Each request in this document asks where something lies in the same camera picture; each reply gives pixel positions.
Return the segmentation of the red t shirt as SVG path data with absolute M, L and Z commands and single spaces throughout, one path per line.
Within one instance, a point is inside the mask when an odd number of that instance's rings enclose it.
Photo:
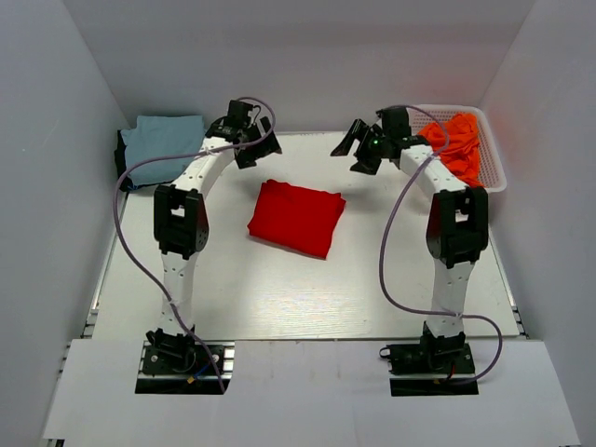
M 346 201 L 329 193 L 268 180 L 247 225 L 251 237 L 326 259 Z

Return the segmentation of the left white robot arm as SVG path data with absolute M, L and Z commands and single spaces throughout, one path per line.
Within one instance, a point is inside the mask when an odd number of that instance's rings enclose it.
M 247 129 L 213 124 L 198 156 L 168 186 L 154 193 L 154 238 L 163 264 L 163 296 L 158 328 L 146 334 L 148 342 L 165 351 L 165 361 L 178 372 L 196 363 L 193 289 L 198 255 L 207 245 L 210 226 L 206 198 L 223 171 L 233 162 L 241 169 L 256 160 L 280 153 L 268 117 Z

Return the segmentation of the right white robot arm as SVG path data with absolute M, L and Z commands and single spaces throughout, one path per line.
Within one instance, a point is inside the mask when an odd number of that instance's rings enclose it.
M 412 106 L 377 111 L 376 124 L 356 119 L 333 156 L 354 155 L 354 172 L 374 175 L 382 161 L 394 163 L 430 200 L 426 244 L 434 260 L 431 307 L 425 311 L 420 358 L 439 372 L 464 349 L 464 312 L 471 272 L 488 246 L 488 193 L 479 179 L 480 152 L 475 118 L 457 114 L 431 118 L 418 132 L 410 114 L 431 114 Z

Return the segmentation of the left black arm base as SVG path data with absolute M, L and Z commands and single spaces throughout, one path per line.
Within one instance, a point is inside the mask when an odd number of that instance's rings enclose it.
M 233 343 L 208 345 L 222 377 L 223 388 L 209 355 L 200 345 L 191 346 L 181 358 L 145 343 L 134 392 L 137 395 L 221 396 L 234 368 Z

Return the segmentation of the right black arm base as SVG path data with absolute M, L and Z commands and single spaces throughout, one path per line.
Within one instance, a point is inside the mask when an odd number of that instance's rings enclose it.
M 431 356 L 420 344 L 386 345 L 379 357 L 388 363 L 392 397 L 477 396 L 475 364 L 468 343 L 459 352 Z

